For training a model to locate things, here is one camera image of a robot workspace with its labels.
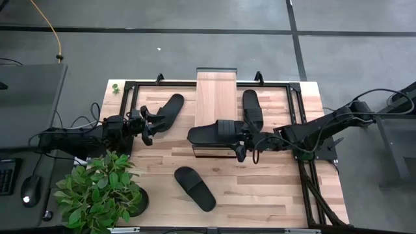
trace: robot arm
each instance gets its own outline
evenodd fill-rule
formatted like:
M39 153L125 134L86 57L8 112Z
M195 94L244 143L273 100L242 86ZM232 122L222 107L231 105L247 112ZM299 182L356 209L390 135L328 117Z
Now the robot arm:
M39 134L38 149L42 153L62 150L81 159L97 157L106 150L123 153L128 137L142 135L147 146L153 144L151 136L165 127L165 116L150 114L146 106L133 109L128 120L122 116L104 118L102 125L92 128L61 129L52 127Z

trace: black slide sandal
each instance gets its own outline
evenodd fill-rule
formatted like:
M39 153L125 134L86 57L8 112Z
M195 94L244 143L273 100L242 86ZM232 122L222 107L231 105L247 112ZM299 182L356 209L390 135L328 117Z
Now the black slide sandal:
M246 90L242 93L242 108L244 109L244 121L248 124L250 131L259 133L263 128L263 112L254 90Z
M176 169L175 179L203 211L209 212L215 208L213 194L194 169L188 166Z
M163 119L165 125L163 128L157 130L158 133L162 133L171 128L171 126L175 122L176 116L181 111L184 102L185 99L181 94L174 94L172 95L172 97L170 97L169 101L163 107L159 108L157 114L165 116L165 118Z
M201 145L236 144L243 125L242 121L217 120L211 125L189 129L187 139L192 144Z

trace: plant pot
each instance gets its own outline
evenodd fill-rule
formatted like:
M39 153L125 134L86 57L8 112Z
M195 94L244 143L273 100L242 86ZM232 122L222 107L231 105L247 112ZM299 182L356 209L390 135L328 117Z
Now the plant pot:
M149 206L149 195L148 193L143 189L140 188L140 193L142 194L142 200L137 205L137 211L133 214L130 214L130 217L136 217L138 215L141 215Z

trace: wooden tabletop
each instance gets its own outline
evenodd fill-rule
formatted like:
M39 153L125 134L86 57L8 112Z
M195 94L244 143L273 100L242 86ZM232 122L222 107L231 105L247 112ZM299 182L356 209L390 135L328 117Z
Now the wooden tabletop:
M123 94L113 94L112 85L117 84L123 90L124 83L125 80L109 80L101 118L119 113ZM318 84L300 82L300 86L307 120L324 115ZM246 89L237 88L239 116L242 116L241 97ZM272 132L275 127L291 123L283 88L251 89L257 92L263 109L262 131ZM298 165L291 151L264 152L257 165L250 154L243 163L236 159L197 159L187 140L188 130L195 123L196 87L141 87L136 108L146 105L155 114L173 94L183 95L185 104L172 128L157 133L152 146L145 146L140 137L136 137L133 144L130 160L137 168L131 171L140 174L133 178L148 192L149 207L142 215L131 218L128 224L119 221L119 226L307 227ZM323 197L339 218L348 223L335 168L326 161L317 161L316 165ZM176 182L174 171L180 166L189 166L201 175L217 202L211 212L202 211ZM318 220L315 201L311 200L315 220Z

